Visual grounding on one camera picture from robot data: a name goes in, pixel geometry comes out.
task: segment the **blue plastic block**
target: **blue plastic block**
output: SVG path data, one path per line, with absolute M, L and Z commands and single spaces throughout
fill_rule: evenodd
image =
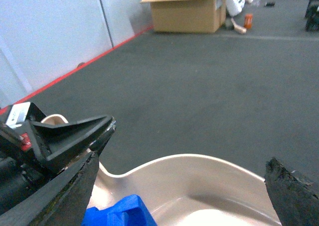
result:
M 86 210 L 81 226 L 157 226 L 138 195 L 127 196 L 105 210 Z

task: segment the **beige plastic bowl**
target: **beige plastic bowl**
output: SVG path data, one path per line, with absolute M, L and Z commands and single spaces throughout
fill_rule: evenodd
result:
M 42 123 L 68 123 L 54 114 Z M 105 209 L 137 194 L 159 226 L 280 226 L 264 179 L 218 158 L 180 154 L 123 175 L 100 163 L 88 208 Z

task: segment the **cardboard box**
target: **cardboard box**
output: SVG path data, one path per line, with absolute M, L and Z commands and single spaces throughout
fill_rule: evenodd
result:
M 226 0 L 142 0 L 151 3 L 157 32 L 213 33 L 225 21 Z

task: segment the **black chair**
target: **black chair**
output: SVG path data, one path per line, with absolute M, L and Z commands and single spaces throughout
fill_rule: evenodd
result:
M 319 30 L 319 1 L 313 1 L 308 8 L 306 31 Z
M 310 7 L 311 7 L 312 2 L 314 2 L 314 1 L 319 1 L 319 0 L 309 0 L 308 6 L 307 6 L 307 10 L 306 10 L 306 14 L 305 14 L 305 18 L 309 17 L 309 15 L 310 15 Z

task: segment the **gray carpet floor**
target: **gray carpet floor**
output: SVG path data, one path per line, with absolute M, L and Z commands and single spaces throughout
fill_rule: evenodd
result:
M 70 121 L 113 115 L 100 160 L 114 174 L 198 153 L 261 176 L 276 156 L 319 181 L 319 35 L 306 0 L 272 1 L 236 17 L 254 14 L 244 36 L 149 31 L 31 100 Z

